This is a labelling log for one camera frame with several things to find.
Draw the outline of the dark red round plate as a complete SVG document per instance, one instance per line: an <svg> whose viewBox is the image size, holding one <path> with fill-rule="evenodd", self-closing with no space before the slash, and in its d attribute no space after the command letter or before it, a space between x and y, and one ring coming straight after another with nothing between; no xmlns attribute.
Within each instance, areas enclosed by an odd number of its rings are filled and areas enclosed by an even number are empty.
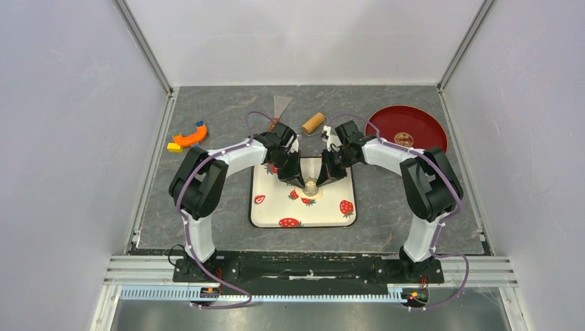
<svg viewBox="0 0 585 331"><path fill-rule="evenodd" d="M448 151L448 137L438 120L412 106L388 106L373 114L369 121L382 138L407 148L441 148Z"/></svg>

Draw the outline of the white strawberry print tray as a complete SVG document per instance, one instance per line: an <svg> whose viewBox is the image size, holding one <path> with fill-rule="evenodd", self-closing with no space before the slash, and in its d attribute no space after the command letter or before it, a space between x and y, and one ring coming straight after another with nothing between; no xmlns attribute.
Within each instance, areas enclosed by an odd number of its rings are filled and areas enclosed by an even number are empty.
<svg viewBox="0 0 585 331"><path fill-rule="evenodd" d="M301 171L317 179L320 157L303 157ZM251 170L249 218L257 228L342 228L357 219L353 174L323 187L319 198L305 197L302 189L281 182L271 165Z"/></svg>

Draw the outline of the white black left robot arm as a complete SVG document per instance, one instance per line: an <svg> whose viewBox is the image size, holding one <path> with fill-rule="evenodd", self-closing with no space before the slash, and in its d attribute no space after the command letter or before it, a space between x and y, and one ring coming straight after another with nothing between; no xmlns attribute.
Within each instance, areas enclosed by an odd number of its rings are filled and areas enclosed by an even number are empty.
<svg viewBox="0 0 585 331"><path fill-rule="evenodd" d="M188 256L193 258L190 273L200 281L211 280L217 264L211 256L210 215L219 204L226 179L246 168L269 163L284 183L304 188L297 134L277 122L271 131L254 134L241 143L220 148L189 150L169 186L179 216L183 219Z"/></svg>

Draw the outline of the wooden dough roller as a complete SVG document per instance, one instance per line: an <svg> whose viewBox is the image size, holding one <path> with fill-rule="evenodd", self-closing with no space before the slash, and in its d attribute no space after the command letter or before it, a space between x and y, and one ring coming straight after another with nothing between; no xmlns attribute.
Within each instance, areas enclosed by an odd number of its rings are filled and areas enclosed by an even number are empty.
<svg viewBox="0 0 585 331"><path fill-rule="evenodd" d="M322 127L326 124L328 117L321 112L316 112L309 120L302 126L301 131L310 137L314 134L319 134Z"/></svg>

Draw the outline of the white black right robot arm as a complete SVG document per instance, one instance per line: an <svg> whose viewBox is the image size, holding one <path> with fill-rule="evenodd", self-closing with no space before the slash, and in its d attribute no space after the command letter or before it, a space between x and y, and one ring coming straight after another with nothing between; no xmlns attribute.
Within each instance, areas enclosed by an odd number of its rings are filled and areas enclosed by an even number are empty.
<svg viewBox="0 0 585 331"><path fill-rule="evenodd" d="M462 187L445 152L441 148L407 148L378 134L366 136L354 121L336 128L324 126L321 137L326 147L321 154L318 187L345 178L356 163L401 176L413 220L399 251L398 270L403 279L418 280L435 257L437 229L462 202Z"/></svg>

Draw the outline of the beige dough piece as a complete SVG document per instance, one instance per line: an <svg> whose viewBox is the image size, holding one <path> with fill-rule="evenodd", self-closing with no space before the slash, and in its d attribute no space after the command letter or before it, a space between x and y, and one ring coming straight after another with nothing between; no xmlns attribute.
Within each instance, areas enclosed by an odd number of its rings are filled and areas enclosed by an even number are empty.
<svg viewBox="0 0 585 331"><path fill-rule="evenodd" d="M306 177L304 179L305 186L302 192L305 197L308 198L319 198L322 196L322 190L317 186L317 180L314 177Z"/></svg>

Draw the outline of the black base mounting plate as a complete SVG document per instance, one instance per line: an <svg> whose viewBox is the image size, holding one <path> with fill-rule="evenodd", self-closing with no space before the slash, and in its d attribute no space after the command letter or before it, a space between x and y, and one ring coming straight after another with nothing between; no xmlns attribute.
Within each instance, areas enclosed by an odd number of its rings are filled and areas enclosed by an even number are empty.
<svg viewBox="0 0 585 331"><path fill-rule="evenodd" d="M199 267L183 255L172 262L175 283L200 283L205 294L384 294L390 284L442 284L437 259L409 272L397 255L326 252L218 251Z"/></svg>

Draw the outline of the orange curved toy block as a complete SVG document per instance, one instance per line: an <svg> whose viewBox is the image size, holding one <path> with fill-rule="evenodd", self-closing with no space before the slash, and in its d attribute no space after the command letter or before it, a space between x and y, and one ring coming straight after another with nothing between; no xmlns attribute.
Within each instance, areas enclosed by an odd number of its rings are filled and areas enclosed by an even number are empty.
<svg viewBox="0 0 585 331"><path fill-rule="evenodd" d="M173 142L183 147L190 147L203 141L207 135L208 129L207 125L204 123L203 126L196 127L196 131L190 135L183 136L182 134L178 134L174 136Z"/></svg>

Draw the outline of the yellow toy block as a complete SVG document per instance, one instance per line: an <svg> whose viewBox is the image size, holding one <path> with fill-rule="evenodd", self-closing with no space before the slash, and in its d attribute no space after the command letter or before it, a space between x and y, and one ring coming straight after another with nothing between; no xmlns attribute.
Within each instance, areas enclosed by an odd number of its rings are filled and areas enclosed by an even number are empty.
<svg viewBox="0 0 585 331"><path fill-rule="evenodd" d="M171 153L181 153L184 150L183 146L180 146L176 143L168 143L166 146L167 151Z"/></svg>

